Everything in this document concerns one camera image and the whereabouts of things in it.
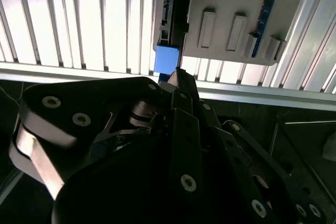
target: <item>round screw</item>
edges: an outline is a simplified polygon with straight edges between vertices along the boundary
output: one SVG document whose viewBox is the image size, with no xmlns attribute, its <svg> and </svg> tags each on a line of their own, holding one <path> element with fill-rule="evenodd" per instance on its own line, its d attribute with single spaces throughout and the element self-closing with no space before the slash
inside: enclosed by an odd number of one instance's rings
<svg viewBox="0 0 336 224">
<path fill-rule="evenodd" d="M 233 123 L 231 126 L 235 131 L 240 131 L 240 128 L 237 124 Z"/>
<path fill-rule="evenodd" d="M 76 113 L 72 116 L 72 121 L 78 126 L 86 127 L 90 125 L 91 118 L 84 113 Z"/>
<path fill-rule="evenodd" d="M 266 217 L 267 212 L 262 203 L 254 199 L 252 200 L 251 205 L 253 207 L 253 210 L 257 213 L 257 215 L 259 215 L 262 218 Z"/>
<path fill-rule="evenodd" d="M 154 84 L 148 84 L 148 87 L 150 88 L 150 89 L 153 89 L 153 90 L 155 90 L 156 89 L 156 86 L 154 85 Z"/>
<path fill-rule="evenodd" d="M 181 177 L 181 184 L 184 190 L 189 192 L 194 192 L 196 190 L 196 181 L 194 178 L 188 174 L 184 174 Z"/>
<path fill-rule="evenodd" d="M 321 218 L 321 213 L 320 211 L 316 208 L 316 206 L 309 204 L 309 208 L 310 210 L 313 212 L 314 215 L 316 215 L 317 217 Z"/>
<path fill-rule="evenodd" d="M 206 103 L 203 103 L 203 108 L 205 108 L 206 110 L 211 110 L 210 106 Z"/>
<path fill-rule="evenodd" d="M 55 109 L 61 106 L 61 101 L 57 97 L 43 97 L 42 104 L 50 109 Z"/>
<path fill-rule="evenodd" d="M 303 207 L 301 207 L 299 204 L 296 204 L 295 206 L 296 206 L 296 209 L 299 211 L 299 213 L 302 216 L 307 217 L 307 213 L 306 213 L 306 211 L 304 210 Z"/>
</svg>

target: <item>blue block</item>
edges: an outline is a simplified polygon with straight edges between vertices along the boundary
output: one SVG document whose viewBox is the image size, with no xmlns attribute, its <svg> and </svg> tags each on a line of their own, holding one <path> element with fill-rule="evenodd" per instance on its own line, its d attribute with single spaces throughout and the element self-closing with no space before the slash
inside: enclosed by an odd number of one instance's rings
<svg viewBox="0 0 336 224">
<path fill-rule="evenodd" d="M 170 74 L 161 73 L 159 76 L 159 82 L 168 82 L 170 78 Z"/>
<path fill-rule="evenodd" d="M 172 74 L 177 67 L 179 54 L 177 48 L 157 45 L 154 72 Z"/>
</svg>

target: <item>cable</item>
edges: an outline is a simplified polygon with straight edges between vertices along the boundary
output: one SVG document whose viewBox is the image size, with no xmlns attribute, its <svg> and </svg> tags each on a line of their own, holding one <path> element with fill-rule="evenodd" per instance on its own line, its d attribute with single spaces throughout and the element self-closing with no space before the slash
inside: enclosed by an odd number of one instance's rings
<svg viewBox="0 0 336 224">
<path fill-rule="evenodd" d="M 16 105 L 18 106 L 18 107 L 20 107 L 20 104 L 17 102 L 17 100 L 15 100 L 10 94 L 8 94 L 5 90 L 4 90 L 4 88 L 2 87 L 2 86 L 0 86 L 0 90 L 10 99 L 10 100 L 12 100 L 13 102 L 15 102 L 16 103 Z"/>
<path fill-rule="evenodd" d="M 20 93 L 19 98 L 16 99 L 16 101 L 19 101 L 19 100 L 21 100 L 21 98 L 22 98 L 22 95 L 23 95 L 23 86 L 24 86 L 24 83 L 22 82 L 22 84 L 21 84 L 21 93 Z"/>
</svg>

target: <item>blue circuit board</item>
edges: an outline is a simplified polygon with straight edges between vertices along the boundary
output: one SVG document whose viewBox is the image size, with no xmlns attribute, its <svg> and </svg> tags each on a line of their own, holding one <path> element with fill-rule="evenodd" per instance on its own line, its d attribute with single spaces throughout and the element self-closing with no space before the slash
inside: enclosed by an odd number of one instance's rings
<svg viewBox="0 0 336 224">
<path fill-rule="evenodd" d="M 254 36 L 257 38 L 257 41 L 252 52 L 252 58 L 254 58 L 257 55 L 258 48 L 260 46 L 260 42 L 263 37 L 267 20 L 272 11 L 274 2 L 275 0 L 264 0 L 264 2 L 262 3 L 261 11 L 258 17 L 257 27 L 254 31 Z"/>
</svg>

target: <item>corrugated panel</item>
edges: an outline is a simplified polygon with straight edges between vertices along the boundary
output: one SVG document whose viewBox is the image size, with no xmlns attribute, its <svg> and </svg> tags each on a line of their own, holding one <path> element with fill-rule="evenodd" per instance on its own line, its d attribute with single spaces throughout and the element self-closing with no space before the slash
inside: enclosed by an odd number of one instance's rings
<svg viewBox="0 0 336 224">
<path fill-rule="evenodd" d="M 0 0 L 0 61 L 148 76 L 156 3 Z"/>
<path fill-rule="evenodd" d="M 148 76 L 154 70 L 154 27 L 160 25 L 162 2 L 0 0 L 0 78 L 39 82 L 41 76 L 51 82 L 62 75 L 64 80 Z M 237 83 L 262 86 L 258 91 L 335 93 L 335 15 L 336 0 L 301 0 L 284 53 L 273 66 L 183 57 L 182 68 L 199 85 L 216 84 L 217 91 L 228 87 L 221 83 Z M 26 79 L 32 72 L 39 74 Z M 153 75 L 157 80 L 159 74 Z"/>
<path fill-rule="evenodd" d="M 217 81 L 250 86 L 336 92 L 336 0 L 301 0 L 281 61 L 261 66 L 225 61 Z M 204 80 L 206 59 L 200 59 Z M 207 81 L 214 81 L 207 72 Z"/>
</svg>

